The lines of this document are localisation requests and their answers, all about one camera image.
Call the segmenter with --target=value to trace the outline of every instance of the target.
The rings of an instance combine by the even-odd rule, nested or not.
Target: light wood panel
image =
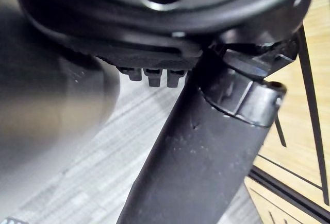
[[[304,21],[318,102],[326,170],[320,171],[300,62],[268,80],[284,83],[288,94],[279,113],[286,140],[284,147],[272,128],[254,164],[285,185],[330,211],[329,196],[320,173],[330,187],[330,3],[313,0]]]
[[[320,223],[252,179],[246,178],[245,185],[264,224]]]

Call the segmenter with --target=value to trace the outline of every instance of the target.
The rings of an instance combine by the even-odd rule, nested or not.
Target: black cylindrical tube
[[[202,88],[191,77],[117,224],[217,223],[249,173],[284,93],[278,84],[252,82],[230,69]],[[259,108],[249,108],[252,100]],[[268,111],[267,124],[256,115],[261,109]]]

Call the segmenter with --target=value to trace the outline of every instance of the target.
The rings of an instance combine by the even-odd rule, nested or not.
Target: light wooden cabinet
[[[278,115],[279,123],[277,127],[272,127],[254,162],[255,170],[258,172],[255,175],[256,179],[248,178],[245,182],[265,224],[328,223],[330,220],[329,0],[312,1],[304,27],[322,140],[317,138],[317,127],[314,127],[314,130],[312,128],[303,74],[300,61],[297,59],[268,79],[284,83],[288,93]],[[279,125],[283,137],[278,131]],[[264,177],[276,190],[269,190],[270,186],[265,187],[257,183],[257,175]],[[294,200],[290,200],[294,205],[278,196],[278,191],[289,195],[290,199]],[[314,213],[312,215],[319,215],[322,219],[315,220],[304,212],[309,209]]]

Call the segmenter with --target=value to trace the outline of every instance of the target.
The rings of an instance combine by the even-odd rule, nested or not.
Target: black metal rod
[[[325,167],[325,159],[324,159],[324,151],[323,151],[323,141],[320,127],[320,119],[319,119],[319,111],[318,104],[316,100],[315,87],[313,74],[310,66],[310,59],[308,53],[308,46],[306,42],[305,30],[304,26],[301,26],[298,32],[299,39],[299,59],[301,70],[303,73],[305,90],[307,95],[307,102],[309,106],[309,113],[311,124],[314,133],[315,147],[318,156],[319,162],[319,170],[321,176],[321,184],[323,190],[323,198],[324,203],[329,205],[329,194],[328,194],[328,185],[327,185],[327,176],[326,176],[326,167]]]

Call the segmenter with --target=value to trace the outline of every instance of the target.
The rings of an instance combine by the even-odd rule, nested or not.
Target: gray wood-grain floor
[[[128,192],[162,125],[178,89],[149,88],[147,79],[121,76],[116,110],[106,126],[77,155],[75,162],[42,192],[12,213],[30,224],[114,224]],[[261,223],[244,186],[221,224]]]

